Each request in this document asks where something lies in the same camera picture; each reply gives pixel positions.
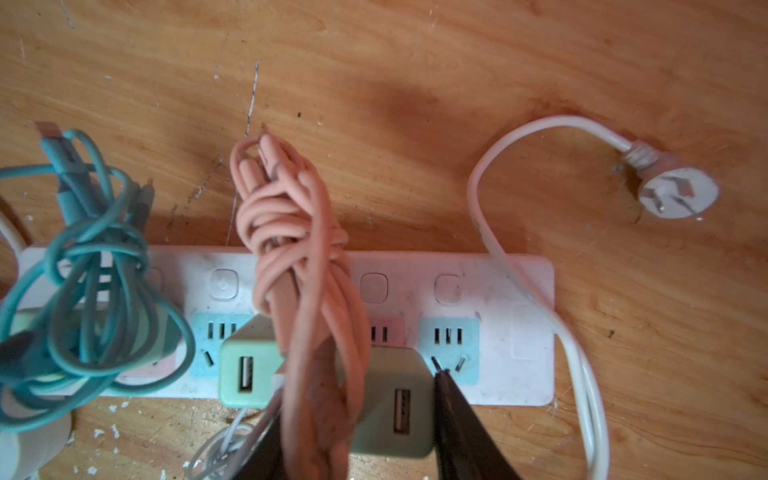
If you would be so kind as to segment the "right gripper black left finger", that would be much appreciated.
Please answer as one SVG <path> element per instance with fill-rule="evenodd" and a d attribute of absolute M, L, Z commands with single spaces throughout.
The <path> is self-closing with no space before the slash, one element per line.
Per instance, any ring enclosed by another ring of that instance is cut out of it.
<path fill-rule="evenodd" d="M 287 480 L 280 433 L 281 414 L 270 421 L 255 448 L 234 475 L 235 480 Z"/>

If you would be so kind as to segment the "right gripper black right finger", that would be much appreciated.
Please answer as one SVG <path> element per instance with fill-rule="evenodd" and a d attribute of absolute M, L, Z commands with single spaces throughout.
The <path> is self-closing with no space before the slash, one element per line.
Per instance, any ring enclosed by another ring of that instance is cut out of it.
<path fill-rule="evenodd" d="M 434 392 L 438 478 L 520 480 L 448 370 L 435 375 Z"/>

